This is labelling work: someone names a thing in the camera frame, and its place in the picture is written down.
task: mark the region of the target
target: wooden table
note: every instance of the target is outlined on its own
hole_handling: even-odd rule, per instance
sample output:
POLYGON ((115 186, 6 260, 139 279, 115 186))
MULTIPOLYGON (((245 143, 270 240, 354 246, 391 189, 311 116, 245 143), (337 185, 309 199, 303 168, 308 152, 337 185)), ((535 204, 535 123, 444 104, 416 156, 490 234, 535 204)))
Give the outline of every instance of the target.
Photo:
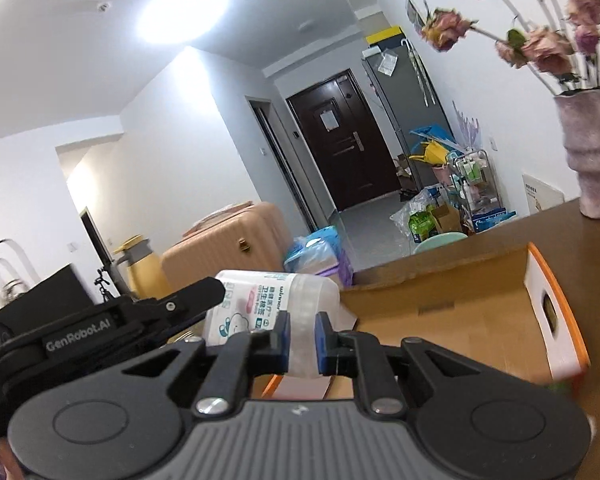
POLYGON ((584 218, 578 202, 497 227, 467 240, 357 272, 357 285, 396 280, 467 255, 533 242, 552 268, 589 350, 591 369, 577 400, 596 418, 598 436, 578 480, 600 480, 600 221, 584 218))

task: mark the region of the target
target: pink rose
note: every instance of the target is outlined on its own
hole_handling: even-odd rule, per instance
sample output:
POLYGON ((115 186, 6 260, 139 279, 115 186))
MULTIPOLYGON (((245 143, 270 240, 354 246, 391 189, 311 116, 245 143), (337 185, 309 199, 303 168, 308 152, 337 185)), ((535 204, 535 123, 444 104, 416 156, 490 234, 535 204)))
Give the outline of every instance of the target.
POLYGON ((600 0, 569 0, 567 14, 574 25, 600 25, 600 0))
POLYGON ((498 56, 511 66, 516 67, 516 69, 522 68, 529 62, 522 52, 502 41, 496 41, 496 50, 498 51, 498 56))
POLYGON ((522 54, 533 61, 540 72, 560 76, 573 71, 569 60, 569 56, 574 54, 571 43, 548 27, 537 28, 529 34, 529 39, 522 46, 522 54))
POLYGON ((580 25, 576 29, 576 46, 578 51, 593 56, 600 43, 600 31, 595 25, 580 25))
POLYGON ((471 22, 454 10, 436 9, 420 34, 438 52, 446 52, 464 38, 470 28, 471 22))

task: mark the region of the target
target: vase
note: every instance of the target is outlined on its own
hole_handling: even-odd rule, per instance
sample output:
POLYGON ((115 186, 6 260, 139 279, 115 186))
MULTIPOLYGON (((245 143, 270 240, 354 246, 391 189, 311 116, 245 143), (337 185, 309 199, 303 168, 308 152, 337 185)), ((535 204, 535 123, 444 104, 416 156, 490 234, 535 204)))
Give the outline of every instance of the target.
POLYGON ((580 211, 600 219, 600 88, 555 97, 567 165, 578 173, 580 211))

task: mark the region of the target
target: tile floor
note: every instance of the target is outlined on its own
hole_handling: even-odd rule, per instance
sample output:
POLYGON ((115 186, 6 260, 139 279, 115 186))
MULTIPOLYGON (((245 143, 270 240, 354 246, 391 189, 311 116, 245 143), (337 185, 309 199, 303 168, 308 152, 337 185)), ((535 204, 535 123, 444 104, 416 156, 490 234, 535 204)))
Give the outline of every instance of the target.
POLYGON ((413 253, 413 239, 404 236, 389 218, 404 204, 396 192, 333 216, 331 223, 338 230, 354 271, 386 264, 413 253))

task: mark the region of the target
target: white plastic jar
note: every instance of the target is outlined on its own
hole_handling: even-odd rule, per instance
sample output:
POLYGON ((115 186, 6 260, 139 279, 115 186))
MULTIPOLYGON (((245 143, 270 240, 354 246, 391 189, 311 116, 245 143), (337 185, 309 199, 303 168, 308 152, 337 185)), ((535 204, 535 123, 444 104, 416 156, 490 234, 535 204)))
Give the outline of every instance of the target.
POLYGON ((280 310, 289 312, 291 344, 288 374, 319 377, 315 354, 315 315, 326 312, 334 330, 340 330, 340 291, 329 278, 312 274, 285 274, 252 270, 222 270, 224 301, 206 313, 203 337, 210 346, 221 345, 237 332, 270 330, 280 310))

